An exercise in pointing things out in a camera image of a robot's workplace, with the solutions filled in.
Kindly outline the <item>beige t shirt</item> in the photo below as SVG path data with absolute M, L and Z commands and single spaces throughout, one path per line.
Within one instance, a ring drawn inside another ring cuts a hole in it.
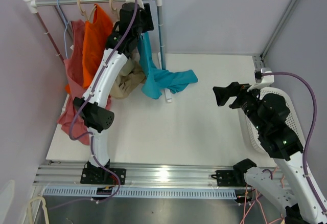
M 139 64 L 139 53 L 135 48 L 114 81 L 110 96 L 114 99 L 125 99 L 139 84 L 144 84 L 145 81 L 146 76 Z

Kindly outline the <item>teal t shirt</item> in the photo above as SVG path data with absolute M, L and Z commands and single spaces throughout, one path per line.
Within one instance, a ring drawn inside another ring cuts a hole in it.
M 183 91 L 189 84 L 197 83 L 198 78 L 193 70 L 170 72 L 156 67 L 152 58 L 149 33 L 143 33 L 137 45 L 140 55 L 139 64 L 146 76 L 142 92 L 149 98 L 159 99 L 162 89 L 169 89 L 175 94 Z

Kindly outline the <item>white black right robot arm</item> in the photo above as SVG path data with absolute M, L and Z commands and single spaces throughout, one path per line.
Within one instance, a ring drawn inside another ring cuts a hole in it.
M 304 147 L 287 124 L 290 113 L 283 96 L 249 91 L 249 84 L 233 82 L 227 87 L 213 87 L 217 105 L 229 98 L 235 100 L 231 109 L 241 109 L 258 132 L 263 149 L 274 160 L 289 184 L 283 189 L 253 161 L 245 159 L 235 164 L 232 179 L 237 185 L 248 184 L 258 190 L 285 217 L 286 223 L 326 223 L 326 206 L 320 206 L 307 179 L 302 162 Z

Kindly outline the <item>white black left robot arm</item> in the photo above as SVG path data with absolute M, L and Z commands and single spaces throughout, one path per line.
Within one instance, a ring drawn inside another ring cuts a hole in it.
M 84 165 L 82 184 L 114 185 L 124 183 L 110 168 L 108 132 L 114 121 L 114 113 L 106 109 L 107 100 L 119 72 L 137 47 L 141 34 L 154 29 L 150 5 L 124 3 L 120 21 L 113 26 L 107 37 L 105 50 L 94 79 L 82 98 L 73 100 L 74 108 L 83 119 L 90 137 L 91 155 Z

